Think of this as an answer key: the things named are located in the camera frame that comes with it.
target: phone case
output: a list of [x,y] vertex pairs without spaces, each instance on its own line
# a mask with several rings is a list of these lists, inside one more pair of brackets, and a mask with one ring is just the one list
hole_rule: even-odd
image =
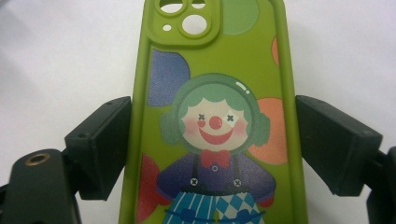
[[281,0],[146,0],[120,223],[307,223]]

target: red nose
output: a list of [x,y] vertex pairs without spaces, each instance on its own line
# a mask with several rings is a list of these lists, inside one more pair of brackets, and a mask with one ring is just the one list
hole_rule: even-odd
[[213,116],[209,120],[209,125],[212,129],[217,130],[217,129],[221,128],[222,120],[218,116]]

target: white background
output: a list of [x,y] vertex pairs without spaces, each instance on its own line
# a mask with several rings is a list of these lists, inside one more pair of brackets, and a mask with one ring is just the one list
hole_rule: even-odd
[[[285,0],[295,89],[324,100],[396,146],[396,2]],[[65,148],[101,104],[131,95],[143,0],[0,0],[0,185],[18,158]],[[365,201],[332,196],[304,164],[313,224],[368,223]],[[117,223],[107,202],[78,200],[84,224]]]

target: clown face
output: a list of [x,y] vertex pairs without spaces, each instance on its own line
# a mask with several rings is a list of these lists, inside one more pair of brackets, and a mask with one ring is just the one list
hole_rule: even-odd
[[232,109],[226,100],[213,103],[204,98],[198,105],[189,106],[181,120],[184,139],[200,149],[231,151],[248,139],[244,110]]

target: bow tie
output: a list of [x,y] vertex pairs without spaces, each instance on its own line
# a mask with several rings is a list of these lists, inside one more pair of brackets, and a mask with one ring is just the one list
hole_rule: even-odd
[[222,168],[227,168],[230,165],[231,154],[227,150],[221,150],[219,152],[211,151],[209,149],[204,149],[201,152],[201,164],[208,168],[214,164],[221,166]]

